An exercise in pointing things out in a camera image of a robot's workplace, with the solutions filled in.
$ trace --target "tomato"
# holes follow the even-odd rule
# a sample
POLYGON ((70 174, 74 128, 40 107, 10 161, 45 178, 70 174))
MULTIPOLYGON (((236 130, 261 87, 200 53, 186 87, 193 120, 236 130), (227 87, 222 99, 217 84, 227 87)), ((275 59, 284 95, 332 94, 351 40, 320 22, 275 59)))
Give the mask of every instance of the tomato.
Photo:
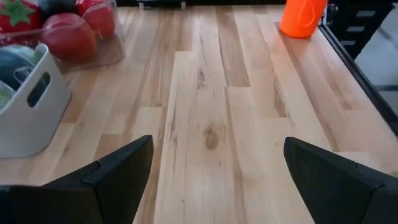
POLYGON ((41 25, 37 6, 24 0, 4 0, 0 3, 0 33, 35 30, 41 25))
POLYGON ((101 39, 113 36, 116 26, 114 12, 107 2, 104 0, 77 0, 76 7, 79 15, 101 39))
POLYGON ((70 63, 86 63, 97 55, 95 33, 78 15, 61 13, 43 25, 41 41, 55 57, 70 63))

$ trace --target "wooden countertop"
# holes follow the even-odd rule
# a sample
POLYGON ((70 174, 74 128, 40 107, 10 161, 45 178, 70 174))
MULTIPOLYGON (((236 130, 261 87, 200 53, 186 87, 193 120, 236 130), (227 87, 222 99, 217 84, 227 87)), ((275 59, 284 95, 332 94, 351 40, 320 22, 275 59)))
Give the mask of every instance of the wooden countertop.
POLYGON ((313 223, 286 136, 397 171, 397 138, 327 40, 280 34, 281 12, 120 8, 126 58, 66 75, 73 98, 51 145, 0 160, 0 184, 41 185, 151 134, 134 223, 313 223))

